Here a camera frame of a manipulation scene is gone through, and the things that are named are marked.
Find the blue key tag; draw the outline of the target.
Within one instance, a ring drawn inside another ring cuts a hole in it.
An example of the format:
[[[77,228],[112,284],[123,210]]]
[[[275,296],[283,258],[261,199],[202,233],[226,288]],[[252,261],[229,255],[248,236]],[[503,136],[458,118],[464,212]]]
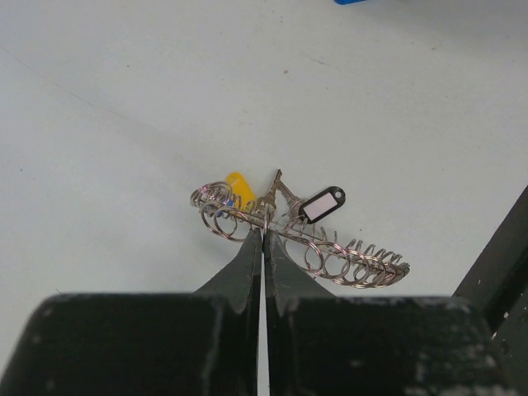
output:
[[[338,5],[349,5],[359,2],[365,2],[366,0],[334,0],[334,2]]]

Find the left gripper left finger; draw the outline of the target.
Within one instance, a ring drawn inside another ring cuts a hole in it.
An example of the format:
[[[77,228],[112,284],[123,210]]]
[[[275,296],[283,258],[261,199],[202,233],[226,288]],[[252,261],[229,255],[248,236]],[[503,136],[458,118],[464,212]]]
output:
[[[214,309],[204,395],[257,394],[261,277],[262,233],[253,229],[234,259],[195,292]]]

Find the silver keys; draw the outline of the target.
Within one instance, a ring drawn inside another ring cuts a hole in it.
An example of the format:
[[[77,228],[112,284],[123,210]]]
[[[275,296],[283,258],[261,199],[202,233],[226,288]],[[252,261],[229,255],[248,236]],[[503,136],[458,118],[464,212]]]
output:
[[[271,215],[274,215],[277,211],[277,193],[280,193],[288,205],[288,211],[286,215],[290,219],[299,218],[299,208],[305,202],[305,199],[302,199],[294,194],[293,191],[281,180],[281,177],[282,171],[278,169],[271,181],[267,193],[257,199],[256,213],[264,215],[268,210]]]

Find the large silver keyring holder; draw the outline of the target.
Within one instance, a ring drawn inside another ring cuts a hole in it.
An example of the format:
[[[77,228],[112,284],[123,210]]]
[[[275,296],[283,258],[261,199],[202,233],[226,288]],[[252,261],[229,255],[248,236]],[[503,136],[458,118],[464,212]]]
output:
[[[301,217],[290,219],[286,215],[288,205],[280,193],[274,215],[268,210],[264,215],[257,214],[257,200],[249,210],[242,209],[240,197],[226,181],[198,187],[191,193],[190,203],[198,209],[201,221],[211,233],[232,242],[242,242],[246,229],[276,231],[285,245],[304,249],[299,264],[302,271],[337,285],[385,288],[400,282],[410,272],[409,264],[396,252],[357,238],[341,243],[337,232],[329,234],[318,222],[308,224]]]

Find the yellow key tag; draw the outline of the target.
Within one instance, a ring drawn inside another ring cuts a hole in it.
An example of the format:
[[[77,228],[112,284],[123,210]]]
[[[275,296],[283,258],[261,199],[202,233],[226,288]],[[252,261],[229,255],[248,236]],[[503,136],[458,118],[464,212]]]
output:
[[[226,177],[225,181],[231,186],[233,193],[240,197],[241,208],[249,210],[252,202],[255,202],[257,197],[243,174],[232,172]]]

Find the black key tag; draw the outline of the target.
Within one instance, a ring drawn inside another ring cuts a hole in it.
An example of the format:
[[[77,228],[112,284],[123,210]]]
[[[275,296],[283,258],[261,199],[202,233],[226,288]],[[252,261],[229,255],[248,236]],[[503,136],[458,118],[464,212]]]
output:
[[[315,224],[341,208],[345,202],[345,191],[341,187],[330,186],[307,199],[299,207],[299,216],[305,219],[308,224]]]

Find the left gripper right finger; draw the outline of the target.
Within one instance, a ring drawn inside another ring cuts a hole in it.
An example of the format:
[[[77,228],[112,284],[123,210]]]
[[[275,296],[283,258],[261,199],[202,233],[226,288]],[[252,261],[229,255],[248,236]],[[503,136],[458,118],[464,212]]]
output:
[[[302,299],[332,299],[334,294],[299,268],[276,231],[266,231],[263,255],[270,394],[289,395],[296,357],[291,314]]]

